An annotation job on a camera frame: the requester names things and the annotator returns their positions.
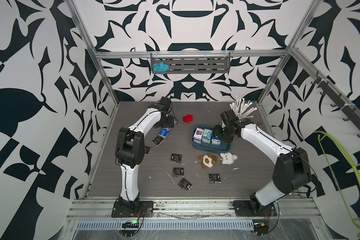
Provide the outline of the blue cartoon tissue pack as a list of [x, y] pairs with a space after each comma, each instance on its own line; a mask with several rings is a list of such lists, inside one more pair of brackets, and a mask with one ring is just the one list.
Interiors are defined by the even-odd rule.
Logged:
[[166, 139], [170, 133], [170, 128], [163, 128], [160, 133], [159, 133], [159, 136], [163, 139]]

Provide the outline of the dark blue Tempo tissue pack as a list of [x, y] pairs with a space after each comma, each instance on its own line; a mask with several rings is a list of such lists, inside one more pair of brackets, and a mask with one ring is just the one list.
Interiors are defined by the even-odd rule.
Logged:
[[219, 146], [221, 144], [221, 140], [218, 137], [212, 137], [211, 138], [211, 144]]

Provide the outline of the teal monster tissue pack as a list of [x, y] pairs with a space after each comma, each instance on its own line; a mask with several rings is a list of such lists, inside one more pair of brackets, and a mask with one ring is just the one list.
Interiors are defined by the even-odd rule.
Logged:
[[210, 143], [212, 138], [213, 130], [211, 129], [204, 129], [203, 135], [202, 135], [202, 142], [203, 143]]

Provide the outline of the pink Tempo tissue pack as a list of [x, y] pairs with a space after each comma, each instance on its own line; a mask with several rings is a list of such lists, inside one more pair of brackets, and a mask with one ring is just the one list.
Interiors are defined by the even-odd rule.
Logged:
[[194, 135], [193, 135], [193, 141], [196, 143], [201, 143], [202, 142], [202, 138], [203, 138], [203, 134], [204, 134], [204, 129], [202, 128], [196, 128]]

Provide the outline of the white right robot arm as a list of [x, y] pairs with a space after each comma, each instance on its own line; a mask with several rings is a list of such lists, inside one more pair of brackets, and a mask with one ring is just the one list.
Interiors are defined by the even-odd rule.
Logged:
[[213, 135], [231, 143], [241, 138], [263, 152], [274, 164], [272, 180], [250, 196], [251, 211], [259, 211], [312, 181], [308, 154], [277, 141], [248, 118], [240, 120], [233, 110], [220, 114], [223, 126], [216, 125]]

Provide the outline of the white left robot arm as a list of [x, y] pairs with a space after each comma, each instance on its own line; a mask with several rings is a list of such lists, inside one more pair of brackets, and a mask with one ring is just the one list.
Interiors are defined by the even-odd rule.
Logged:
[[171, 114], [172, 101], [162, 97], [150, 104], [136, 123], [120, 128], [116, 146], [116, 163], [122, 171], [122, 191], [119, 206], [136, 212], [139, 208], [138, 172], [145, 156], [145, 134], [152, 128], [172, 128], [175, 116]]

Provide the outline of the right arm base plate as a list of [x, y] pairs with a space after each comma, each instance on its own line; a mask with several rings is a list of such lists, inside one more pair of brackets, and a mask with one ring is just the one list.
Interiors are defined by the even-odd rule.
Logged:
[[237, 217], [271, 217], [277, 215], [274, 204], [262, 206], [256, 201], [233, 201], [233, 207]]

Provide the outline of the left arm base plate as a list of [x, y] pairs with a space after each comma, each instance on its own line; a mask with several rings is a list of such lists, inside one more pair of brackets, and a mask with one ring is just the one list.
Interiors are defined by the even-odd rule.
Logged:
[[139, 199], [129, 202], [117, 199], [112, 209], [112, 218], [151, 217], [154, 210], [153, 201], [140, 201]]

